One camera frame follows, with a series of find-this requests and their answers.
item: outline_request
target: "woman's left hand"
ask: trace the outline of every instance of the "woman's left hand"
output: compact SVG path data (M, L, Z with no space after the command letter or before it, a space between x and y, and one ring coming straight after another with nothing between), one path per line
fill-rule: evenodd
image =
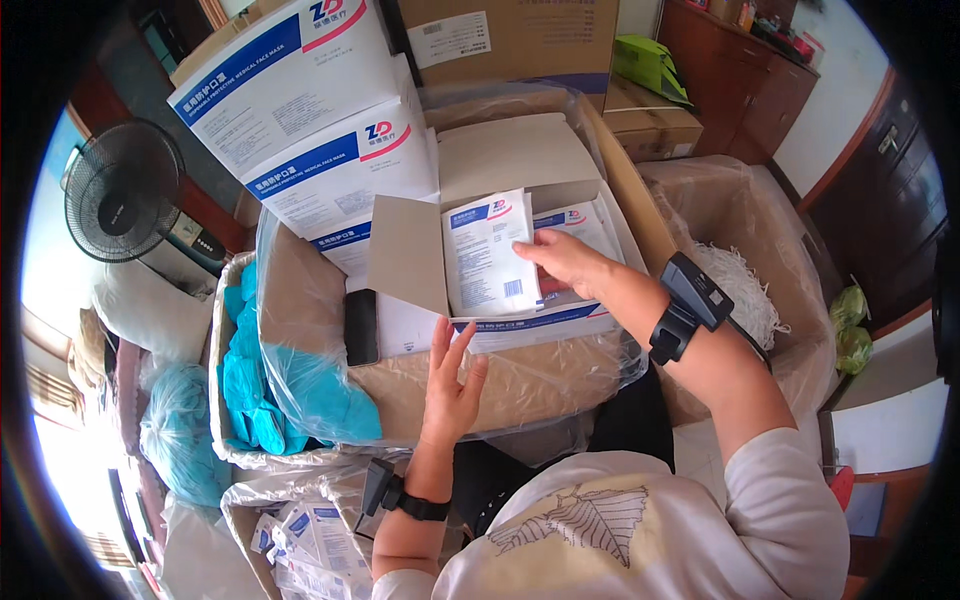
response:
M423 409L423 427L420 430L422 443L452 448L477 419L489 359L476 356L473 367L467 373L467 383L460 385L457 380L464 351L476 330L476 323L467 325L451 345L453 325L446 317L437 320L430 347L426 407Z

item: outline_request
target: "leaf print on shirt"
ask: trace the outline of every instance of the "leaf print on shirt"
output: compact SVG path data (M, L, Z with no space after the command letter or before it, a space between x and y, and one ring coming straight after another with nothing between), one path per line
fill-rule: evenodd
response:
M630 540L643 520L647 487L585 493L580 493L580 488L568 495L551 494L557 498L555 509L487 534L500 550L496 556L559 534L573 547L603 550L630 568Z

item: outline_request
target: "smartphone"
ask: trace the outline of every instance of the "smartphone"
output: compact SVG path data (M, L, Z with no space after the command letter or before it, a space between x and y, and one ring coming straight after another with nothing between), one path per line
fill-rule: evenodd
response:
M376 292L357 290L344 302L344 343L347 366L362 367L380 360L376 337Z

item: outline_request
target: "white long-sleeve shirt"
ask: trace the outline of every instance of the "white long-sleeve shirt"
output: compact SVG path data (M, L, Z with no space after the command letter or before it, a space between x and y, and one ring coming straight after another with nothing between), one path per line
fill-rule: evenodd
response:
M727 464L726 507L660 459L583 453L520 488L439 578L390 572L374 600L839 598L850 561L840 505L795 429Z

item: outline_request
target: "green vegetable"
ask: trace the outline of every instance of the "green vegetable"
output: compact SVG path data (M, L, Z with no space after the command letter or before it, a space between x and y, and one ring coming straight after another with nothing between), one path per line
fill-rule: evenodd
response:
M848 327L837 333L837 370L851 375L859 374L873 353L874 342L863 327Z
M867 297L863 295L859 285L844 289L830 305L830 321L837 334L847 327L860 324L866 316Z

